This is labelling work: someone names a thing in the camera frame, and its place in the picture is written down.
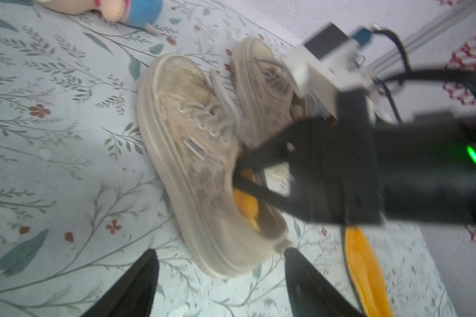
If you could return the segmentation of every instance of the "shoe label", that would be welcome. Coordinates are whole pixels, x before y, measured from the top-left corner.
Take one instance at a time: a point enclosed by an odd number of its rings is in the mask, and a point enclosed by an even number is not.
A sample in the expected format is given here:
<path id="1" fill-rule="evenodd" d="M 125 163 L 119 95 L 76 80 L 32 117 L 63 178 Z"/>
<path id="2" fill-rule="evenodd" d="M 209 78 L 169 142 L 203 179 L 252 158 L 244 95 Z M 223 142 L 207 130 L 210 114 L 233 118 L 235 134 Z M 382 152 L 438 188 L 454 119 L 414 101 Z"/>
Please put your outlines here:
<path id="1" fill-rule="evenodd" d="M 195 155 L 197 155 L 198 158 L 201 160 L 206 158 L 207 150 L 199 142 L 189 137 L 185 139 L 184 143 L 192 152 L 194 152 Z"/>

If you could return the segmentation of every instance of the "beige sneaker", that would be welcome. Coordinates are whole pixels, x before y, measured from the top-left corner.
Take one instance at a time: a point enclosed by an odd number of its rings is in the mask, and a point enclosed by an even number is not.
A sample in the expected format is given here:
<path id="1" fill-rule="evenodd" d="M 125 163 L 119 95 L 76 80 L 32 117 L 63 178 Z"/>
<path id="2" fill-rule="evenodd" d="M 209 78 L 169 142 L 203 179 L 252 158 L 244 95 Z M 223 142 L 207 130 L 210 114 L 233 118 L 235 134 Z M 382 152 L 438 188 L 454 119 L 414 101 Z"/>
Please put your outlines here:
<path id="1" fill-rule="evenodd" d="M 235 91 L 250 122 L 245 140 L 256 148 L 304 116 L 304 101 L 294 94 L 283 66 L 264 41 L 250 36 L 233 52 L 231 74 Z M 266 171 L 285 179 L 289 166 L 283 164 Z"/>
<path id="2" fill-rule="evenodd" d="M 215 72 L 210 80 L 218 90 Z M 141 82 L 138 122 L 191 255 L 204 272 L 226 278 L 253 270 L 289 241 L 279 212 L 260 204 L 258 233 L 236 209 L 232 175 L 240 148 L 223 95 L 188 57 L 164 55 Z"/>

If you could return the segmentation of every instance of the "floral bedsheet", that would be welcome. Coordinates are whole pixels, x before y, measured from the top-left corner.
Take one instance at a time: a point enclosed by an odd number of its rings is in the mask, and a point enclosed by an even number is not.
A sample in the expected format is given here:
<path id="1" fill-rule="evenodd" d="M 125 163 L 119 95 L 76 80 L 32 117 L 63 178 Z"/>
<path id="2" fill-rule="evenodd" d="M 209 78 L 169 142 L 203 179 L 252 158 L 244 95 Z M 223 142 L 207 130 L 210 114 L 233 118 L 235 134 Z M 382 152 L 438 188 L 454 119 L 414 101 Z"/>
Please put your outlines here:
<path id="1" fill-rule="evenodd" d="M 141 74 L 178 52 L 217 68 L 248 35 L 289 47 L 214 0 L 166 0 L 160 34 L 0 0 L 0 316 L 78 316 L 147 248 L 153 316 L 290 316 L 282 257 L 212 279 L 184 247 L 135 123 Z M 340 230 L 286 216 L 290 238 L 351 303 Z M 368 228 L 396 316 L 454 316 L 415 225 Z"/>

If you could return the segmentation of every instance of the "shoe tongue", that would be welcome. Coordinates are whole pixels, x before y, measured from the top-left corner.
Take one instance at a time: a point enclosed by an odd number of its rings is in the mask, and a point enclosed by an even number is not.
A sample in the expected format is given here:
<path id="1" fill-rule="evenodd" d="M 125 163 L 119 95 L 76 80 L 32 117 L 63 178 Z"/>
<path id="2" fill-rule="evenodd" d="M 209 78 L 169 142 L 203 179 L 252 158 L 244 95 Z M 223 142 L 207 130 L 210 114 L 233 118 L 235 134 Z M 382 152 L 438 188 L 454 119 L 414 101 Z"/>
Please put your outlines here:
<path id="1" fill-rule="evenodd" d="M 235 102 L 228 96 L 222 80 L 219 78 L 217 71 L 215 69 L 210 69 L 209 71 L 209 80 L 212 84 L 213 91 L 217 101 L 222 106 L 222 109 L 225 111 L 225 114 L 219 116 L 222 120 L 225 118 L 230 119 L 233 123 L 233 132 L 235 133 L 238 139 L 243 139 L 245 136 L 245 131 L 248 127 L 248 121 L 245 119 L 245 115 L 235 104 Z"/>

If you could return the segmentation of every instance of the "shoe sole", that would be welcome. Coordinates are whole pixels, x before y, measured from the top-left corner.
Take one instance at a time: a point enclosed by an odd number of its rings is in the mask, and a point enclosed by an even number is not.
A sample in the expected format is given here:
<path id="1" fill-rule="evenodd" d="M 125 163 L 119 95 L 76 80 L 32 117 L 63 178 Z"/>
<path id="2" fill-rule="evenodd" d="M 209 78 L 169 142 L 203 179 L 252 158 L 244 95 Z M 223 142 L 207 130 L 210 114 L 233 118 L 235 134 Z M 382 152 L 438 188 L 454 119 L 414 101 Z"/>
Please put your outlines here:
<path id="1" fill-rule="evenodd" d="M 170 196 L 185 244 L 194 262 L 210 276 L 217 278 L 236 276 L 242 274 L 243 271 L 227 261 L 215 238 L 209 233 L 211 231 L 208 224 L 201 219 L 202 216 L 197 214 L 194 201 L 186 199 L 186 197 L 194 197 L 195 194 L 191 191 L 188 178 L 182 173 L 182 160 L 174 149 L 167 128 L 162 120 L 159 120 L 161 118 L 160 111 L 153 105 L 155 101 L 152 85 L 155 80 L 155 70 L 172 57 L 189 59 L 178 54 L 159 57 L 148 68 L 145 78 L 141 82 L 137 101 L 138 126 L 141 137 Z"/>
<path id="2" fill-rule="evenodd" d="M 250 46 L 254 40 L 255 38 L 250 36 L 236 46 L 231 58 L 231 82 L 241 108 L 245 113 L 245 118 L 250 121 L 250 133 L 247 136 L 250 138 L 252 147 L 257 148 L 267 141 L 269 137 L 258 128 L 263 126 L 264 119 L 259 110 L 261 105 L 254 95 L 254 87 L 252 86 L 250 70 L 247 65 L 247 62 L 250 60 Z M 268 178 L 273 178 L 276 181 L 284 181 L 289 176 L 289 165 L 284 163 L 280 166 L 273 166 L 266 169 L 265 174 L 269 176 Z"/>

